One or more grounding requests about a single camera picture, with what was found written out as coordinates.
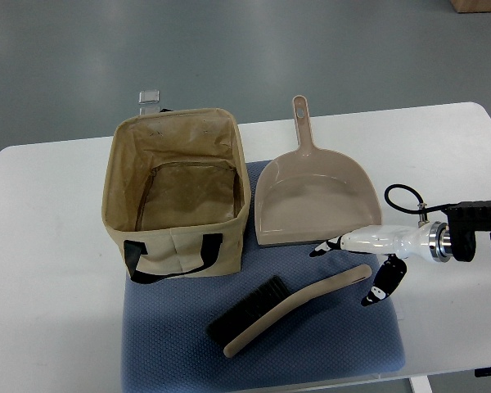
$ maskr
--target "concrete floor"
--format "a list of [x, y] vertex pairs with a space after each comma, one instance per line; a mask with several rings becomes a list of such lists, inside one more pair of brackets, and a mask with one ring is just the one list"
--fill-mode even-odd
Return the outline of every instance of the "concrete floor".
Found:
[[[468, 101], [491, 116], [491, 13], [449, 0], [0, 0], [0, 150], [111, 135], [147, 88], [162, 107], [218, 106], [239, 123], [290, 118], [295, 94], [314, 116]], [[491, 392], [472, 372], [430, 380]]]

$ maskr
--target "basket handle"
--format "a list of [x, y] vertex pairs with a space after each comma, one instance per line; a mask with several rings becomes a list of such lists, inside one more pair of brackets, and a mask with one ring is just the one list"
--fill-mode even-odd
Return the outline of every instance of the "basket handle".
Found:
[[146, 243], [135, 242], [132, 240], [124, 241], [124, 262], [129, 271], [129, 277], [131, 281], [138, 284], [152, 284], [159, 280], [163, 280], [169, 277], [183, 276], [184, 274], [191, 274], [206, 270], [214, 265], [220, 252], [220, 245], [223, 241], [222, 233], [206, 233], [202, 237], [202, 247], [200, 249], [200, 257], [203, 265], [198, 268], [194, 268], [188, 272], [171, 273], [171, 274], [149, 274], [143, 273], [137, 270], [138, 261], [140, 255], [147, 255]]

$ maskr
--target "blue mat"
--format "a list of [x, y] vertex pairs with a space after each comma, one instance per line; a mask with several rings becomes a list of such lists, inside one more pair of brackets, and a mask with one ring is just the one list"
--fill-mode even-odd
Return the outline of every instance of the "blue mat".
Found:
[[[251, 190], [267, 162], [248, 164]], [[227, 359], [205, 328], [273, 275], [291, 293], [374, 255], [333, 251], [309, 258], [313, 245], [262, 248], [251, 203], [242, 271], [151, 285], [126, 281], [122, 340], [125, 392], [219, 392], [387, 373], [405, 363], [391, 302], [362, 307], [372, 278], [319, 297], [287, 315]]]

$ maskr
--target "brush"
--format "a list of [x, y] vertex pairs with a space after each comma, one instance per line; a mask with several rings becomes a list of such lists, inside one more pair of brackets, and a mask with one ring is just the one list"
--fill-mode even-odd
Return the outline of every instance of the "brush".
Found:
[[206, 329], [213, 341], [223, 347], [228, 358], [236, 355], [280, 318], [308, 301], [371, 277], [366, 264], [330, 276], [291, 295], [283, 281], [274, 276]]

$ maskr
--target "beige dustpan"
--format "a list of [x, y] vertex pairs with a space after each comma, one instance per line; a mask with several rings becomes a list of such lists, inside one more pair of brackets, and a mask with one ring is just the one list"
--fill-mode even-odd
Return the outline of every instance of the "beige dustpan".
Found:
[[293, 98], [299, 148], [271, 161], [255, 193], [260, 245], [315, 242], [381, 224], [375, 189], [362, 167], [313, 144], [305, 97]]

